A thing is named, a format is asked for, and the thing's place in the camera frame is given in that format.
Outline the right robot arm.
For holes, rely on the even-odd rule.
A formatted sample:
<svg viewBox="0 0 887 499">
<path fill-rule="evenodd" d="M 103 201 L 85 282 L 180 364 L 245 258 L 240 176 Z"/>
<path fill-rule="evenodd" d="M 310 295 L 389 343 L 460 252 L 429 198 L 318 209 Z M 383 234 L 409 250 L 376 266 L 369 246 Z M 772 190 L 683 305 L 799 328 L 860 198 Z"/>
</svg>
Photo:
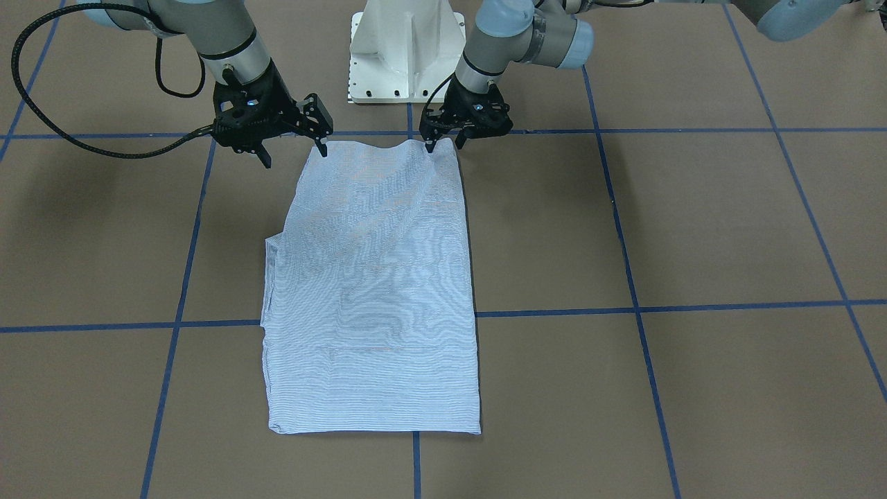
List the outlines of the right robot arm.
<svg viewBox="0 0 887 499">
<path fill-rule="evenodd" d="M 297 134 L 327 156 L 333 120 L 319 96 L 293 99 L 242 1 L 95 1 L 91 19 L 158 39 L 184 35 L 215 79 L 209 133 L 270 167 L 266 139 Z"/>
</svg>

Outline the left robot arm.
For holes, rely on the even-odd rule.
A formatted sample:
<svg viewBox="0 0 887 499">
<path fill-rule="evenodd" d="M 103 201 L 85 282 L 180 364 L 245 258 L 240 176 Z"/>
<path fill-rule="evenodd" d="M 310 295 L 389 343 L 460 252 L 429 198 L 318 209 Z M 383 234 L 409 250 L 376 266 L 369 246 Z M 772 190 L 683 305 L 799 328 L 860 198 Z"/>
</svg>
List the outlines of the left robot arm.
<svg viewBox="0 0 887 499">
<path fill-rule="evenodd" d="M 510 134 L 885 133 L 863 1 L 482 1 L 417 111 L 433 152 Z"/>
</svg>

